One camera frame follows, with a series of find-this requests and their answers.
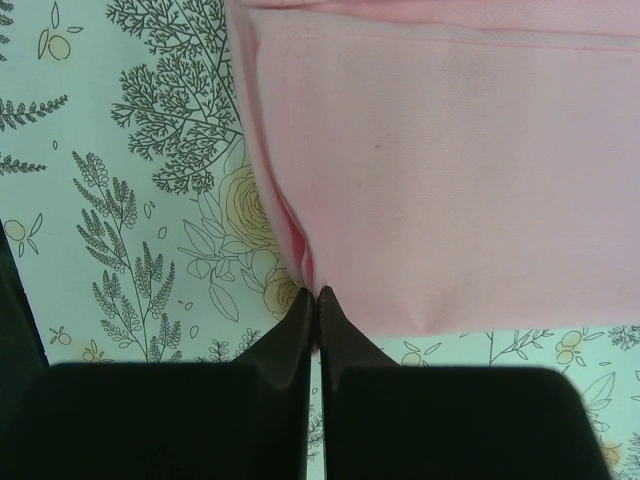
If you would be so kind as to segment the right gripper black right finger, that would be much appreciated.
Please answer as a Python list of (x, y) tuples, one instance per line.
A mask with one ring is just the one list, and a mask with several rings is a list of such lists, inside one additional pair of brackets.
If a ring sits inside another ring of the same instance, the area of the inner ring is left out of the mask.
[(408, 367), (317, 300), (329, 479), (606, 479), (577, 391), (530, 367)]

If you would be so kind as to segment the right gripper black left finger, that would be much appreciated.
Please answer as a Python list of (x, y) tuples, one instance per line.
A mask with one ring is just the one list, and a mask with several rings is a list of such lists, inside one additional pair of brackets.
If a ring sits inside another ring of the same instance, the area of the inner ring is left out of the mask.
[(222, 363), (59, 364), (1, 438), (5, 479), (302, 479), (313, 296)]

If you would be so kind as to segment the pink t shirt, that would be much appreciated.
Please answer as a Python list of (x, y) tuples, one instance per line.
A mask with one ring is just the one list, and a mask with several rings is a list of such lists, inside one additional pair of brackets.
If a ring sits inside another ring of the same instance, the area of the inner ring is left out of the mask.
[(636, 323), (635, 1), (230, 1), (284, 263), (372, 335)]

